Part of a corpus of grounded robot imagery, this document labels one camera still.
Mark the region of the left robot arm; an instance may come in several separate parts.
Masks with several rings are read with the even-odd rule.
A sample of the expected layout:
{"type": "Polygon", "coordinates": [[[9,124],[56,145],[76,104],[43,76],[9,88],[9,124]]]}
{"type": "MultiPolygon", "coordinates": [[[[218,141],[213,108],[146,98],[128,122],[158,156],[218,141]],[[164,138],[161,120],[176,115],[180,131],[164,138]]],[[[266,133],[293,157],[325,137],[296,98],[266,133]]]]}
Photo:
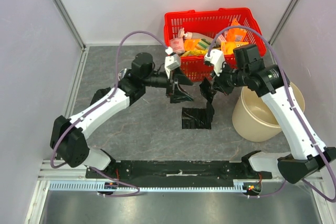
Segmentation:
{"type": "Polygon", "coordinates": [[[170,55],[165,58],[165,71],[155,72],[152,55],[137,54],[124,77],[100,100],[68,119],[62,115],[55,119],[50,140],[52,156],[59,155],[70,167],[83,164],[96,168],[104,178],[112,177],[116,171],[112,157],[103,150],[90,148],[87,139],[106,120],[142,97],[146,87],[165,88],[172,103],[188,99],[181,86],[193,83],[180,65],[180,57],[170,55]]]}

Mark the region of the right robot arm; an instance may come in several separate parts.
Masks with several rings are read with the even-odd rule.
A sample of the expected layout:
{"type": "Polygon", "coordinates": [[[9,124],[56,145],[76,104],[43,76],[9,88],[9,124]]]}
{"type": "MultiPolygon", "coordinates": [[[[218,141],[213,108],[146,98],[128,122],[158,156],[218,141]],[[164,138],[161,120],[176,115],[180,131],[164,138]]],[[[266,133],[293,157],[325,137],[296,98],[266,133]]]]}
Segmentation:
{"type": "Polygon", "coordinates": [[[247,87],[265,103],[280,125],[290,154],[276,158],[282,177],[295,184],[335,160],[335,147],[327,147],[305,118],[287,77],[277,65],[266,67],[255,44],[234,49],[237,68],[232,69],[223,52],[211,50],[204,57],[214,67],[213,90],[230,94],[235,87],[247,87]]]}

